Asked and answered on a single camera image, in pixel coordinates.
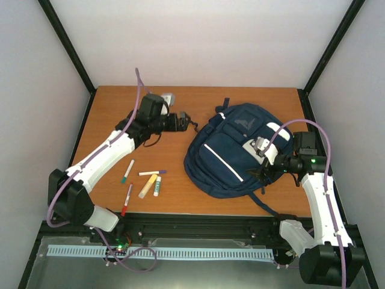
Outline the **yellow highlighter marker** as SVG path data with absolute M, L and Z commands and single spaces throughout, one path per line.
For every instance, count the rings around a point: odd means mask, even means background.
M 151 186 L 155 183 L 156 179 L 157 179 L 157 174 L 153 174 L 149 180 L 146 182 L 146 184 L 144 185 L 144 187 L 141 189 L 141 191 L 139 192 L 139 195 L 138 197 L 140 199 L 143 199 L 146 194 L 148 193 L 148 191 L 151 189 Z

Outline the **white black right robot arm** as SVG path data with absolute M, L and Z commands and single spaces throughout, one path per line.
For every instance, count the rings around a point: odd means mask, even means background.
M 309 202 L 313 233 L 294 217 L 281 218 L 279 234 L 299 257 L 299 270 L 307 284 L 348 288 L 359 273 L 365 253 L 355 247 L 341 219 L 328 173 L 327 157 L 319 156 L 312 132 L 294 133 L 294 152 L 279 152 L 268 139 L 258 137 L 243 148 L 260 167 L 248 172 L 267 185 L 280 173 L 288 173 L 302 187 Z

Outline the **green white glue stick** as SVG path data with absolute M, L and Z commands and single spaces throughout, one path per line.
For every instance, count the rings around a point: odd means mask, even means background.
M 162 181 L 162 177 L 158 176 L 156 178 L 155 186 L 154 186 L 154 191 L 153 191 L 153 195 L 155 197 L 159 196 L 159 192 L 160 192 L 160 188 L 161 188 L 161 181 Z

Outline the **red white marker pen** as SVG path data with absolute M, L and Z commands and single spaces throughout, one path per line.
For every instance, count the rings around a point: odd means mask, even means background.
M 126 211 L 127 211 L 127 208 L 128 208 L 129 199 L 130 199 L 131 192 L 132 192 L 132 187 L 133 187 L 133 183 L 129 184 L 129 188 L 128 188 L 128 192 L 127 192 L 127 195 L 126 195 L 126 199 L 125 199 L 123 208 L 121 210 L 121 216 L 122 217 L 124 217 L 125 214 L 126 214 Z

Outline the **green capped white marker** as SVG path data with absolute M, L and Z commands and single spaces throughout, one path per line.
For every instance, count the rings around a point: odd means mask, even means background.
M 122 184 L 124 184 L 126 182 L 126 180 L 128 178 L 128 175 L 129 175 L 130 171 L 132 170 L 132 167 L 133 167 L 134 163 L 135 163 L 135 160 L 132 159 L 131 162 L 128 165 L 128 168 L 125 171 L 125 174 L 122 177 L 122 181 L 121 181 Z

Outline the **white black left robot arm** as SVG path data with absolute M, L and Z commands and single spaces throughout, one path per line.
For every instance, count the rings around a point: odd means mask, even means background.
M 65 171 L 52 171 L 48 181 L 48 225 L 58 228 L 71 223 L 99 228 L 110 241 L 121 241 L 125 227 L 119 223 L 119 216 L 95 205 L 90 193 L 104 174 L 152 135 L 187 130 L 191 118 L 184 111 L 171 113 L 173 102 L 172 94 L 148 93 L 137 98 L 134 109 L 92 153 Z

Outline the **purple capped white marker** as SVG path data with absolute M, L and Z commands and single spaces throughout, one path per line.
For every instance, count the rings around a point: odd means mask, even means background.
M 159 175 L 159 174 L 165 174 L 165 173 L 167 173 L 166 170 L 154 170 L 154 171 L 147 171 L 147 172 L 139 172 L 138 176 Z

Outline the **navy blue student backpack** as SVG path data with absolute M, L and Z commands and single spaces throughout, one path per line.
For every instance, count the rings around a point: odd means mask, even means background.
M 262 137 L 272 140 L 279 152 L 291 154 L 292 133 L 287 128 L 281 129 L 282 122 L 256 104 L 229 105 L 229 98 L 225 98 L 215 112 L 187 150 L 183 161 L 186 174 L 197 188 L 212 197 L 249 196 L 264 211 L 276 216 L 278 213 L 255 192 L 264 190 L 282 174 L 273 176 L 266 184 L 250 174 L 250 169 L 258 169 L 263 162 L 251 143 Z

